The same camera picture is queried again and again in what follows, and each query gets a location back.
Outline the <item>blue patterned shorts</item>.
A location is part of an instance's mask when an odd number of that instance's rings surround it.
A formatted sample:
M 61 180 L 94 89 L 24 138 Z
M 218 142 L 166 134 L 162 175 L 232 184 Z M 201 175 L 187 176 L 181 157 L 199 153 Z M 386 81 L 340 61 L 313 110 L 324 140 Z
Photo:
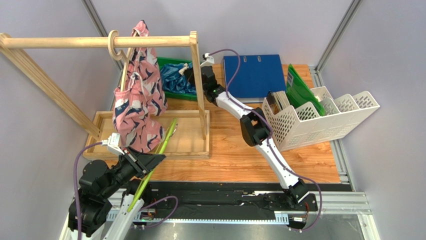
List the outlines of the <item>blue patterned shorts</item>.
M 191 62 L 165 64 L 160 70 L 163 90 L 175 94 L 196 95 L 196 87 L 185 76 L 185 71 L 192 69 L 193 64 Z

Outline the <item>pink patterned shorts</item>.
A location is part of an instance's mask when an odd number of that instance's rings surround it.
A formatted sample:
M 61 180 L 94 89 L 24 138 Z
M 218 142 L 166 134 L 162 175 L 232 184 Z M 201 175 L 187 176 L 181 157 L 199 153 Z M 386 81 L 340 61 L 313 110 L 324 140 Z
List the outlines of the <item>pink patterned shorts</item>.
M 166 130 L 155 117 L 168 108 L 154 47 L 131 47 L 127 66 L 114 90 L 112 123 L 120 143 L 141 153 L 157 147 Z

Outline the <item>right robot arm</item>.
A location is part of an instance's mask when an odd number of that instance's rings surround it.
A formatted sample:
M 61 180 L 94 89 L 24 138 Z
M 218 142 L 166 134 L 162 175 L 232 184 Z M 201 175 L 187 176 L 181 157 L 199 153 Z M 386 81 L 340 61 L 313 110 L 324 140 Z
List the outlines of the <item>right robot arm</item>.
M 250 107 L 237 100 L 218 83 L 211 66 L 201 68 L 202 90 L 207 101 L 226 110 L 239 120 L 245 143 L 258 150 L 276 174 L 290 207 L 302 204 L 310 194 L 301 176 L 293 172 L 272 139 L 272 127 L 260 107 Z

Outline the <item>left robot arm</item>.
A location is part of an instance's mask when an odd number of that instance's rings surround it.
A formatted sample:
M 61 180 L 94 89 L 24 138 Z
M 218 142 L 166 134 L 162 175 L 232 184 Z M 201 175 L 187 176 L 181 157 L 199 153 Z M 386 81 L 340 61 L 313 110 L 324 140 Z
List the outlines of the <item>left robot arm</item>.
M 103 160 L 93 160 L 83 169 L 74 201 L 68 209 L 68 228 L 73 240 L 100 240 L 107 216 L 113 205 L 110 197 L 126 186 L 115 217 L 104 239 L 123 240 L 139 210 L 152 202 L 152 193 L 136 198 L 137 178 L 151 173 L 164 159 L 164 154 L 140 153 L 129 148 L 118 157 L 118 165 L 108 167 Z M 136 203 L 129 210 L 133 199 Z

